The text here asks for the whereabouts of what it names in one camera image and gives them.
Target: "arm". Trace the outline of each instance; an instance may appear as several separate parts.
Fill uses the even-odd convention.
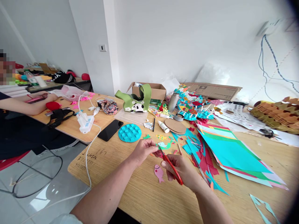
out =
[[[95,186],[71,211],[84,224],[108,223],[134,170],[146,157],[158,150],[152,139],[138,142],[132,154],[109,176]]]
[[[24,95],[24,96],[18,96],[18,97],[14,97],[14,99],[18,100],[18,101],[22,101],[22,102],[26,102],[28,100],[37,98],[37,97],[47,97],[48,92],[46,91],[40,91],[40,92],[36,92],[36,93],[31,93],[28,95]]]
[[[4,100],[0,100],[0,108],[4,110],[10,110],[22,114],[27,114],[27,115],[38,115],[41,112],[43,112],[45,109],[47,109],[46,103],[55,101],[57,99],[58,97],[55,94],[48,94],[46,99],[33,104],[28,104],[19,101],[15,98],[7,98]]]
[[[233,221],[223,204],[197,171],[182,156],[173,154],[167,156],[175,166],[184,185],[195,193],[203,222],[205,224],[232,224]],[[175,173],[171,166],[166,161],[162,161],[161,166],[167,170],[168,180],[172,181],[171,173]]]

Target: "metal thermos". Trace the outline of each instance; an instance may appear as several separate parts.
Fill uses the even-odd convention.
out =
[[[174,111],[174,108],[176,107],[179,99],[180,99],[180,95],[178,93],[173,93],[172,94],[172,96],[170,98],[170,101],[169,101],[169,104],[168,104],[169,112],[172,113]]]

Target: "black bag strap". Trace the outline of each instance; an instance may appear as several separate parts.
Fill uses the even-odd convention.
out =
[[[65,110],[57,109],[57,110],[53,110],[52,112],[53,112],[53,114],[51,114],[51,116],[50,116],[50,121],[48,124],[46,124],[46,127],[48,127],[49,129],[58,127],[62,121],[69,119],[71,116],[73,116],[75,114],[74,111],[69,110],[69,109],[65,109]]]

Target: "person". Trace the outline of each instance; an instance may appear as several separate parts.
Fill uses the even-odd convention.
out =
[[[70,214],[57,217],[51,224],[108,223],[117,209],[134,170],[143,163],[150,153],[154,153],[156,157],[161,156],[161,152],[152,139],[140,140],[131,155],[88,192]],[[219,198],[191,164],[181,155],[168,154],[167,156],[175,166],[184,185],[195,193],[203,222],[205,224],[233,223]],[[172,181],[171,174],[175,173],[170,164],[162,161],[161,166],[167,170],[168,180]]]
[[[11,84],[15,71],[15,62],[7,60],[5,53],[0,52],[0,85]],[[26,115],[37,115],[43,112],[46,103],[58,97],[46,91],[19,97],[10,97],[0,89],[0,161],[20,156],[32,150],[42,153],[46,146],[50,150],[61,150],[76,145],[79,141],[55,129],[44,128],[45,125]],[[26,101],[43,97],[42,101],[28,104]],[[22,113],[13,116],[11,112]]]

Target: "black smartphone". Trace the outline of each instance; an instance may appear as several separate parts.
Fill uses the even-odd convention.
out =
[[[112,121],[98,134],[98,137],[104,141],[109,141],[109,139],[117,132],[118,129],[120,129],[123,124],[124,123],[119,120]]]

